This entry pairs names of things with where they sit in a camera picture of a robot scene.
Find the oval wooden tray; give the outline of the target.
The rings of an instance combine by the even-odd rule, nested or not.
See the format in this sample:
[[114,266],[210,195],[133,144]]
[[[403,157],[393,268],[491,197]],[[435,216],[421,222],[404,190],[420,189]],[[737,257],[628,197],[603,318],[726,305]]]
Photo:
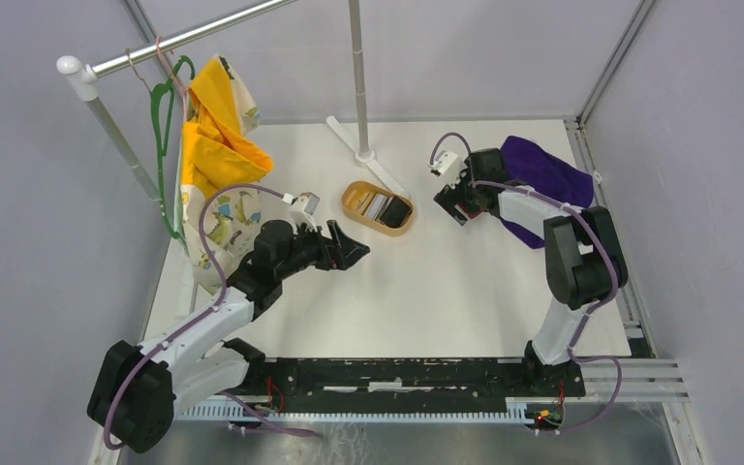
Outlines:
[[388,236],[404,234],[416,216],[410,200],[364,180],[350,183],[340,202],[348,218]]

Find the black credit card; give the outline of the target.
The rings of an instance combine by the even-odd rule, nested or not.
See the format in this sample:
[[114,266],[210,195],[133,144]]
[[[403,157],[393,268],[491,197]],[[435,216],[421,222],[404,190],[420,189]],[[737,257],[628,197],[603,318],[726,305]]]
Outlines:
[[387,206],[382,209],[377,221],[390,229],[399,229],[412,213],[409,203],[400,197],[392,197]]

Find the red card holder wallet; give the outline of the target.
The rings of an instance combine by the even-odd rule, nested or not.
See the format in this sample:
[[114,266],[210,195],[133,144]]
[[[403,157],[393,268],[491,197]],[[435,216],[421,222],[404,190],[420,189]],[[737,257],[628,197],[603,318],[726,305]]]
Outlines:
[[482,208],[476,201],[464,200],[460,203],[460,207],[470,219],[482,214]]

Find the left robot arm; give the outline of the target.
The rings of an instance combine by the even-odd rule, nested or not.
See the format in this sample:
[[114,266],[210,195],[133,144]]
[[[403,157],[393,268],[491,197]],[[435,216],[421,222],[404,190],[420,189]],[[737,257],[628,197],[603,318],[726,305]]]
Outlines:
[[262,354],[251,345],[231,340],[222,352],[210,351],[268,310],[285,279],[309,267],[344,271],[369,254],[369,246],[347,236],[336,221],[326,225],[323,235],[319,227],[264,223],[252,251],[204,310],[160,336],[138,344],[120,340],[107,350],[87,404],[107,449],[146,452],[177,414],[229,388],[249,395],[264,386],[265,369],[256,362]]

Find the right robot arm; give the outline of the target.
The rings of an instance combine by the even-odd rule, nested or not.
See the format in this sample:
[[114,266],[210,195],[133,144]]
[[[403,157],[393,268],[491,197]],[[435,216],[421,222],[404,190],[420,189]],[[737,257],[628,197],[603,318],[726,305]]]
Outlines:
[[466,157],[442,150],[431,155],[428,167],[445,183],[434,202],[458,225],[487,213],[542,238],[552,300],[527,344],[520,380],[534,395],[549,393],[559,384],[559,371],[576,360],[574,348],[592,314],[628,280],[608,210],[557,201],[511,178],[498,149]]

